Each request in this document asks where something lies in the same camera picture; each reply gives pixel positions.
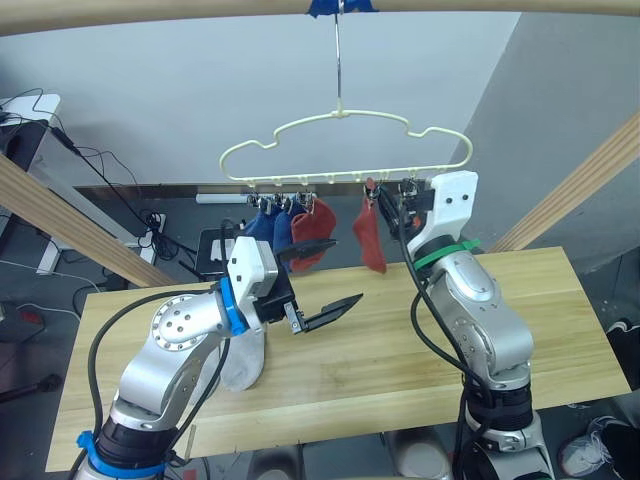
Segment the white hanger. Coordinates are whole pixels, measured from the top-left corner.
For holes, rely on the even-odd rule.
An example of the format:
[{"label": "white hanger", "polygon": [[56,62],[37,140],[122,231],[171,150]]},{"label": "white hanger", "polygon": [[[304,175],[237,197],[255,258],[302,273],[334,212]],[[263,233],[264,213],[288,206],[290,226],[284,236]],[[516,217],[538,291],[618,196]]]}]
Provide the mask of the white hanger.
[{"label": "white hanger", "polygon": [[[340,15],[344,13],[344,0],[338,0],[338,7]],[[233,147],[228,148],[224,151],[224,153],[220,156],[220,170],[222,173],[230,180],[234,180],[237,182],[244,182],[248,184],[250,187],[255,187],[259,182],[268,182],[273,183],[276,186],[282,186],[283,181],[285,180],[293,180],[295,183],[300,183],[302,185],[308,185],[309,179],[324,179],[330,184],[335,183],[336,178],[339,177],[350,177],[350,180],[355,180],[356,182],[361,182],[366,179],[368,176],[376,176],[381,180],[387,180],[392,173],[396,172],[407,172],[411,177],[415,177],[419,172],[425,170],[450,170],[454,168],[462,167],[463,165],[469,162],[471,158],[471,154],[473,153],[473,144],[469,138],[455,130],[449,130],[447,128],[442,127],[429,127],[422,132],[412,132],[411,131],[411,122],[404,117],[399,115],[394,115],[392,113],[385,112],[375,112],[370,110],[345,110],[342,103],[342,69],[340,66],[340,29],[338,25],[338,14],[335,15],[335,25],[336,25],[336,56],[338,63],[338,99],[337,99],[337,108],[336,110],[324,113],[322,115],[314,115],[311,117],[301,118],[300,120],[295,120],[290,123],[286,123],[276,128],[273,131],[273,142],[267,145],[263,144],[258,140],[247,140]],[[405,126],[405,135],[414,138],[423,138],[427,134],[431,132],[440,132],[448,135],[453,135],[454,137],[459,138],[467,147],[467,154],[464,159],[458,163],[453,164],[444,164],[444,165],[426,165],[426,166],[414,166],[414,167],[401,167],[401,168],[383,168],[377,170],[346,170],[346,171],[338,171],[338,172],[322,172],[322,173],[299,173],[294,175],[275,175],[275,176],[264,176],[264,177],[234,177],[231,175],[226,168],[226,161],[229,155],[232,153],[248,147],[249,145],[257,145],[264,150],[270,150],[272,148],[280,145],[280,134],[285,130],[289,130],[290,128],[297,127],[299,125],[304,125],[307,123],[317,122],[319,120],[327,120],[332,118],[346,118],[351,116],[361,116],[361,117],[379,117],[386,118],[389,120],[395,120],[396,122],[400,122]]]}]

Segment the green band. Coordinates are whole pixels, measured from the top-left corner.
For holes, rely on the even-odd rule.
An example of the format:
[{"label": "green band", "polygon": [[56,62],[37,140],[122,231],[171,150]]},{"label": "green band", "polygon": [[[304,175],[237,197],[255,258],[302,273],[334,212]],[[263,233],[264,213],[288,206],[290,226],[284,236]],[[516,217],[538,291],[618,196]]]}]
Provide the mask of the green band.
[{"label": "green band", "polygon": [[450,253],[459,252],[461,250],[471,250],[472,248],[475,248],[478,245],[480,245],[480,240],[475,239],[475,240],[465,240],[464,242],[461,242],[461,243],[456,243],[454,245],[442,247],[436,250],[435,252],[431,252],[429,255],[425,255],[424,257],[416,260],[415,262],[413,262],[413,266],[415,267],[416,270],[420,270],[425,265],[429,265],[435,262],[436,260],[439,260],[440,258],[446,255],[449,255]]}]

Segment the wooden tabletop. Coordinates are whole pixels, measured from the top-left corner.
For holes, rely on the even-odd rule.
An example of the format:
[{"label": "wooden tabletop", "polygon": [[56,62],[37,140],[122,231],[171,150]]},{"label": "wooden tabletop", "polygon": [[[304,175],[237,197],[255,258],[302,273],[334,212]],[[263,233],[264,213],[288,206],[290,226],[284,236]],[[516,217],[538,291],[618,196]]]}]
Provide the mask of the wooden tabletop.
[{"label": "wooden tabletop", "polygon": [[[494,274],[507,303],[533,332],[535,408],[629,392],[561,248],[480,255],[478,259]],[[403,264],[390,265],[386,275],[363,267],[344,268],[296,276],[292,283],[307,315],[338,298],[359,292],[364,292],[364,297],[337,322],[308,334],[292,335],[286,322],[271,325],[262,376],[244,392],[219,388],[204,404],[194,420],[197,428],[191,456],[455,420],[460,374],[429,351],[413,332],[409,305],[415,288]],[[71,356],[47,471],[68,469],[78,453],[76,436],[92,427],[86,365],[98,328],[121,307],[149,294],[175,289],[89,296]],[[102,342],[98,377],[105,415],[120,375],[144,343],[151,315],[161,302],[125,316]],[[427,334],[445,345],[444,335],[426,309],[420,311],[420,318]],[[178,453],[184,453],[185,445],[183,438]]]}]

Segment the red sock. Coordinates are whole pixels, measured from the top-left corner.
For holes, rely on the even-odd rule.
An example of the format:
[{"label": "red sock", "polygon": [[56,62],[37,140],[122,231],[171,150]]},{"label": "red sock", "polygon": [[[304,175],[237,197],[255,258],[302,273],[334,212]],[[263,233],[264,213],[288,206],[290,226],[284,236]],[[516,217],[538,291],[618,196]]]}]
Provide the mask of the red sock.
[{"label": "red sock", "polygon": [[355,233],[360,248],[362,248],[362,262],[371,270],[385,273],[387,271],[387,261],[380,247],[376,209],[373,201],[369,200],[366,195],[362,199],[360,215],[353,222],[353,233]]},{"label": "red sock", "polygon": [[[335,226],[336,216],[329,205],[314,198],[311,212],[293,217],[291,222],[293,243],[330,238]],[[306,270],[318,263],[323,255],[324,252],[321,252],[309,258],[294,258],[291,260],[291,270],[294,272]]]}]

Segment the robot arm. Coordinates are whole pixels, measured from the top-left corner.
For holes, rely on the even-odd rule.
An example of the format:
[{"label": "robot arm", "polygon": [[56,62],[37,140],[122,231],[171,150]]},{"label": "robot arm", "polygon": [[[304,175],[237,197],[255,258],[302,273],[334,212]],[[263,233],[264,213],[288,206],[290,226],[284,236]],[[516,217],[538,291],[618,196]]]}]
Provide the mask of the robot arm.
[{"label": "robot arm", "polygon": [[[286,254],[290,258],[295,247]],[[269,244],[251,237],[236,239],[228,272],[211,290],[170,298],[156,310],[144,346],[122,375],[98,438],[94,441],[85,432],[79,439],[88,455],[74,478],[155,478],[164,470],[177,440],[176,426],[194,390],[202,390],[198,384],[212,379],[203,378],[202,367],[224,339],[247,330],[260,332],[264,323],[283,317],[294,333],[310,331],[336,320],[362,297],[334,302],[306,319]]]},{"label": "robot arm", "polygon": [[[471,217],[477,181],[477,174],[468,171],[437,175],[429,184],[404,180],[402,208],[392,205],[388,193],[380,206],[392,235],[404,228],[403,235],[395,236],[406,238],[411,268],[427,283],[427,294],[461,360],[484,384],[483,389],[471,382],[466,396],[471,430],[490,425],[466,458],[466,477],[487,478],[492,472],[497,477],[490,478],[512,479],[540,472],[553,478],[540,419],[532,410],[533,337],[504,302],[495,278],[468,251],[470,245],[459,242]],[[406,212],[405,218],[400,212]],[[483,391],[491,398],[482,398]]]}]

